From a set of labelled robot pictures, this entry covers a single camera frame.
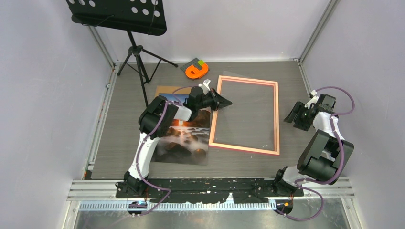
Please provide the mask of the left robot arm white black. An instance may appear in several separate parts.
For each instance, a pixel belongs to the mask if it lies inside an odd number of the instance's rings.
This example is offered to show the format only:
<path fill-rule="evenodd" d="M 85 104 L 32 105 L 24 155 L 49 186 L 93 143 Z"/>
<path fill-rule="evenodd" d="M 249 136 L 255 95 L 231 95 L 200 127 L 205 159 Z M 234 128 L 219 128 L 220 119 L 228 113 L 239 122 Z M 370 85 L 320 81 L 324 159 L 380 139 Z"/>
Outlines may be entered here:
<path fill-rule="evenodd" d="M 230 105 L 232 102 L 215 89 L 201 84 L 191 87 L 184 100 L 170 101 L 162 95 L 155 97 L 139 117 L 139 144 L 123 180 L 116 183 L 116 197 L 139 198 L 145 196 L 149 187 L 158 189 L 148 181 L 149 166 L 158 142 L 167 134 L 173 120 L 190 122 L 202 109 L 217 111 Z"/>

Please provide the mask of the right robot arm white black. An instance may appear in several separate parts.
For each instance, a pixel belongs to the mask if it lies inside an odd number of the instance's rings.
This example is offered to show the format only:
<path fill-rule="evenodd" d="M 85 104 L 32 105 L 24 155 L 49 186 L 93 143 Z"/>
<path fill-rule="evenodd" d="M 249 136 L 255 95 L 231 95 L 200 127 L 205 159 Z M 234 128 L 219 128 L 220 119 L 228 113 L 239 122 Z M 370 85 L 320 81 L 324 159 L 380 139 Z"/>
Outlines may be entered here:
<path fill-rule="evenodd" d="M 346 141 L 338 129 L 338 117 L 333 116 L 336 99 L 327 94 L 312 97 L 308 103 L 296 102 L 286 123 L 316 132 L 301 154 L 295 167 L 284 167 L 276 173 L 272 184 L 278 196 L 293 195 L 298 185 L 306 182 L 334 184 L 350 158 L 354 145 Z"/>

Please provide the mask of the landscape sunset photo print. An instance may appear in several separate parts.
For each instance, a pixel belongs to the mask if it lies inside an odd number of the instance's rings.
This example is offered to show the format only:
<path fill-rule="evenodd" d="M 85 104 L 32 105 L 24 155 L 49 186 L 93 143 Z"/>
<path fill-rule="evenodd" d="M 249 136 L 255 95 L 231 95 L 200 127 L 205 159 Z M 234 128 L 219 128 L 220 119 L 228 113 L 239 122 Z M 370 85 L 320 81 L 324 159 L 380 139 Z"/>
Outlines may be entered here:
<path fill-rule="evenodd" d="M 191 122 L 173 120 L 167 134 L 159 140 L 152 162 L 207 165 L 210 123 L 210 108 L 199 110 Z"/>

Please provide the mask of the orange tape dispenser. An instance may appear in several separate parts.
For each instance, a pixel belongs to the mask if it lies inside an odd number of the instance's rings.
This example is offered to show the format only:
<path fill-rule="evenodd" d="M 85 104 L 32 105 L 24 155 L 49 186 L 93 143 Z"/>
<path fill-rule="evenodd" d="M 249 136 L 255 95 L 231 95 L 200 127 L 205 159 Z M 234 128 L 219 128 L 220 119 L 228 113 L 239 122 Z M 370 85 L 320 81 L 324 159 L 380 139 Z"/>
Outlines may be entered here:
<path fill-rule="evenodd" d="M 204 61 L 198 61 L 197 65 L 200 66 L 200 69 L 197 68 L 194 64 L 187 67 L 185 71 L 185 75 L 190 78 L 190 79 L 200 79 L 204 77 L 208 71 L 209 71 L 209 66 L 207 63 Z"/>

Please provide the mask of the grey lego plate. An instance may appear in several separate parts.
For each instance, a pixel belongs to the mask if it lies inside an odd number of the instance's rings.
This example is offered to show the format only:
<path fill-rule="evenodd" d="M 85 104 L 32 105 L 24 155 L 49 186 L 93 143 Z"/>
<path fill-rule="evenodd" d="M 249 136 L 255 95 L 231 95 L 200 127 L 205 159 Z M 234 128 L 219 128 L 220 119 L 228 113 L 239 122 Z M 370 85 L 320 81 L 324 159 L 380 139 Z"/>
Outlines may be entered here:
<path fill-rule="evenodd" d="M 192 67 L 192 69 L 197 69 L 198 71 L 200 71 L 203 67 L 199 64 L 199 61 L 200 61 L 200 59 L 194 58 L 194 59 L 192 59 L 191 61 L 187 62 L 186 64 L 182 65 L 182 66 L 180 67 L 180 69 L 181 69 L 183 72 L 186 72 L 186 70 L 187 70 L 189 67 Z"/>

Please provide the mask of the brown cardboard backing board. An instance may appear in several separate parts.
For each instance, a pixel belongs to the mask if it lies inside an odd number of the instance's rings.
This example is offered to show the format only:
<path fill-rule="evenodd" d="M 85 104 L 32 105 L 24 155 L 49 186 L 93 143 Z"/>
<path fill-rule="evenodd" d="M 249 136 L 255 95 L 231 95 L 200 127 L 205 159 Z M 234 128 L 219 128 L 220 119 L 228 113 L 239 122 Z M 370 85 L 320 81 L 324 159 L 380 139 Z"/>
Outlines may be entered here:
<path fill-rule="evenodd" d="M 155 91 L 155 97 L 162 95 L 165 98 L 167 98 L 170 101 L 176 100 L 176 98 L 173 96 L 173 94 L 179 98 L 181 101 L 184 101 L 186 97 L 188 97 L 191 87 L 187 88 L 182 88 L 175 93 L 173 93 L 175 90 L 180 88 L 180 86 L 163 86 L 163 85 L 158 85 Z"/>

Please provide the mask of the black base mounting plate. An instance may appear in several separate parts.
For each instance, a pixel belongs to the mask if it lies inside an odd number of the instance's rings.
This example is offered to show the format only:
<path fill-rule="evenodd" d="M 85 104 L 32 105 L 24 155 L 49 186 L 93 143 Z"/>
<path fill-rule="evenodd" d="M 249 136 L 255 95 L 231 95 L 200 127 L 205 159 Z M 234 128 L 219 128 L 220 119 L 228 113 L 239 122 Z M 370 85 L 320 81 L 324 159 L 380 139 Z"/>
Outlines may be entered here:
<path fill-rule="evenodd" d="M 264 203 L 273 197 L 301 197 L 303 191 L 286 189 L 267 178 L 176 178 L 119 181 L 117 198 L 142 198 L 152 203 L 224 203 L 232 197 L 235 203 Z"/>

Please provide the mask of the black music stand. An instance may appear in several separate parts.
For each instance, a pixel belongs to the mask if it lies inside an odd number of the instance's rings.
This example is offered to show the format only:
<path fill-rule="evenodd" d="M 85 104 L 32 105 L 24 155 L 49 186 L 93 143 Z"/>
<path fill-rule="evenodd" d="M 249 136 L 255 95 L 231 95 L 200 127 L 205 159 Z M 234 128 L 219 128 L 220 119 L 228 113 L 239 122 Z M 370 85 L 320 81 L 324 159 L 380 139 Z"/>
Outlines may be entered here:
<path fill-rule="evenodd" d="M 119 68 L 118 75 L 128 65 L 130 57 L 136 59 L 133 68 L 139 74 L 145 104 L 148 105 L 145 84 L 150 83 L 153 76 L 147 74 L 141 53 L 146 53 L 174 67 L 173 63 L 157 54 L 137 45 L 133 33 L 162 36 L 167 31 L 163 2 L 160 0 L 69 0 L 67 2 L 72 13 L 72 21 L 82 25 L 104 27 L 126 31 L 131 43 L 128 54 Z"/>

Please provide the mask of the aluminium rail front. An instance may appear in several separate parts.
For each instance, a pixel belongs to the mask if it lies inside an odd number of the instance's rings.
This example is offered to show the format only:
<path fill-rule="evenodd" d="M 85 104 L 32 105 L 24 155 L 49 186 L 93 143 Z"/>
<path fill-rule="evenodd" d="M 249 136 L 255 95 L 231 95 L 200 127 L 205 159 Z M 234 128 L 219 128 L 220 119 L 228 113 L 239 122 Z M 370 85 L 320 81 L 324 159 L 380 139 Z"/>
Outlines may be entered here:
<path fill-rule="evenodd" d="M 300 199 L 344 199 L 354 198 L 348 178 L 339 178 L 334 185 L 305 183 L 301 197 L 273 197 L 264 203 L 235 203 L 232 197 L 224 203 L 152 203 L 142 198 L 117 198 L 115 186 L 121 180 L 75 180 L 72 182 L 67 199 L 79 202 L 81 210 L 127 210 L 127 211 L 217 211 L 217 210 L 288 210 Z"/>

